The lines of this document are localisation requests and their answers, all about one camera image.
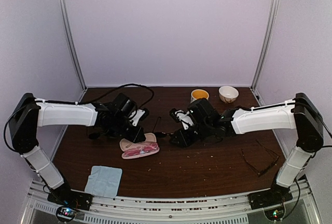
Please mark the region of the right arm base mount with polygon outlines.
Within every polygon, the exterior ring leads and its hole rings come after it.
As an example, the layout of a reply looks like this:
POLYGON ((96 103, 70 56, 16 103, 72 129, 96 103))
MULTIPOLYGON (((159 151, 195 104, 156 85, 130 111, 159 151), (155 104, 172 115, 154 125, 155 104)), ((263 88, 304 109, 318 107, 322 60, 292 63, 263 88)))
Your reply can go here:
POLYGON ((248 200, 252 210, 263 209, 269 221, 281 221, 286 216, 285 203, 293 199, 289 188, 270 188, 250 193, 248 200))

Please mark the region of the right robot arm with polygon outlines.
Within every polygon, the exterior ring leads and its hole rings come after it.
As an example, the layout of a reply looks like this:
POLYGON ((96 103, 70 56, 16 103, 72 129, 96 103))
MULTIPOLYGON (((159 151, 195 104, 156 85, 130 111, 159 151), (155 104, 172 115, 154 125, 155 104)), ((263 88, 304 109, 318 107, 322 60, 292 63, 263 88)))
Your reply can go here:
POLYGON ((285 197, 298 174, 324 145, 322 115, 304 93, 297 93, 295 98, 282 103, 239 106, 222 114, 207 99, 198 99, 190 103, 187 111, 170 110, 170 116, 183 125, 170 139, 171 144, 179 147, 189 147, 210 137, 223 139, 256 131, 295 129, 296 144, 266 192, 266 200, 271 204, 285 197))

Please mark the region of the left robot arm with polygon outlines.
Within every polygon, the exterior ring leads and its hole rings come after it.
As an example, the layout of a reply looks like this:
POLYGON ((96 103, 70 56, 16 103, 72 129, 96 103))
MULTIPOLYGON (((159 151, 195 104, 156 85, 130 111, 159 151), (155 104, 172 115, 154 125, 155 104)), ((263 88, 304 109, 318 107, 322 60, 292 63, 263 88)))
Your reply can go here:
POLYGON ((96 128, 106 136, 142 142, 145 135, 139 122, 148 115, 147 108, 137 106, 122 93, 108 103, 52 101, 26 93, 4 124, 3 138, 10 150, 34 168, 51 194, 63 205, 70 205, 75 195, 42 149, 43 142, 39 142, 39 137, 48 137, 46 131, 82 126, 96 128))

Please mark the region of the pink frame glasses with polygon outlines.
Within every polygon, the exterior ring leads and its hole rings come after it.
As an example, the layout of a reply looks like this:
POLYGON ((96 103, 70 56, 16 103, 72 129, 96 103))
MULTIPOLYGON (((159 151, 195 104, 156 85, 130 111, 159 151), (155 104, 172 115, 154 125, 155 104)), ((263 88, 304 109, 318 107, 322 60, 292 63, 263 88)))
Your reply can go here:
POLYGON ((136 159, 146 157, 159 152, 159 146, 155 142, 140 144, 136 147, 126 150, 121 157, 123 159, 136 159))

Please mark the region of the pink glasses case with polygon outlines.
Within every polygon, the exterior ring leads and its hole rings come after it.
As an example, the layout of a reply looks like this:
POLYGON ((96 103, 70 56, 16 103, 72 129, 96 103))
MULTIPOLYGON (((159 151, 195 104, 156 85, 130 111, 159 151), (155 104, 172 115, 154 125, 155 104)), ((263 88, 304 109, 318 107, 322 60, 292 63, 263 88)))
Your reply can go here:
POLYGON ((153 133, 145 133, 146 140, 139 143, 133 143, 123 138, 120 143, 120 149, 123 151, 121 157, 125 160, 137 159, 151 156, 159 152, 160 147, 157 138, 153 133))

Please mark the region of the black sunglasses dark lenses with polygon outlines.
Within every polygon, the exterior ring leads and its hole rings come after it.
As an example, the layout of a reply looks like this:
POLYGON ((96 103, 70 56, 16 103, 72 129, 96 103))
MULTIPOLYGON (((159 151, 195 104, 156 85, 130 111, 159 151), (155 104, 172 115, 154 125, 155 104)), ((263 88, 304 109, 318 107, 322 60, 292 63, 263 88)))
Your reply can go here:
POLYGON ((161 122, 161 119, 162 118, 160 116, 157 117, 157 120, 156 120, 153 130, 152 130, 152 133, 156 136, 156 138, 166 138, 167 136, 171 137, 173 135, 172 132, 157 130, 158 124, 161 122))

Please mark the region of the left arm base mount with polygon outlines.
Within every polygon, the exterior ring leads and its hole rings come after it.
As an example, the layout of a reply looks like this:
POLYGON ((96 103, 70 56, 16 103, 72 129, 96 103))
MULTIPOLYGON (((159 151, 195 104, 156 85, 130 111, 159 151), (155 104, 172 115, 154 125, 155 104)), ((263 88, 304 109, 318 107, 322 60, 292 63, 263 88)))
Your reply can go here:
POLYGON ((93 196, 72 190, 56 191, 50 189, 47 200, 59 205, 55 213, 58 221, 68 223, 73 221, 79 214, 82 214, 82 211, 90 209, 93 196))

